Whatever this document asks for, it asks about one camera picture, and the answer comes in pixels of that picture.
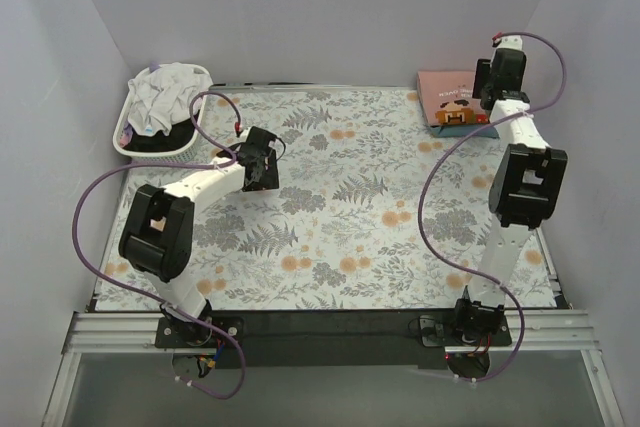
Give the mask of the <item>pink printed t shirt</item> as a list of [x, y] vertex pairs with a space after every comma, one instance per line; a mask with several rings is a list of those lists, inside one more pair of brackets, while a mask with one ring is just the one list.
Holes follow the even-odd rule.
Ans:
[[419, 71], [417, 93], [429, 127], [487, 124], [487, 113], [472, 96], [473, 71]]

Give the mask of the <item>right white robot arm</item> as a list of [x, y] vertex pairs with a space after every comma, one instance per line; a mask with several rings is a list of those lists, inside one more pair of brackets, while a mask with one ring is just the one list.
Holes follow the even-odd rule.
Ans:
[[521, 251], [533, 231], [552, 216], [568, 164], [567, 153], [540, 134], [534, 119], [538, 110], [523, 89], [525, 38], [541, 39], [525, 32], [494, 36], [492, 57], [476, 66], [473, 96], [504, 149], [488, 195], [489, 237], [467, 286], [471, 302], [485, 309], [505, 305], [505, 288]]

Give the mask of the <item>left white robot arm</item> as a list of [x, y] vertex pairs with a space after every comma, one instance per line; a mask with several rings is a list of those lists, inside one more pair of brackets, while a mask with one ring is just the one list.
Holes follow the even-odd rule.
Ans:
[[196, 217], [235, 192], [279, 188], [276, 134], [251, 127], [229, 152], [183, 179], [138, 188], [119, 241], [119, 254], [151, 282], [180, 319], [201, 318], [208, 301], [187, 272]]

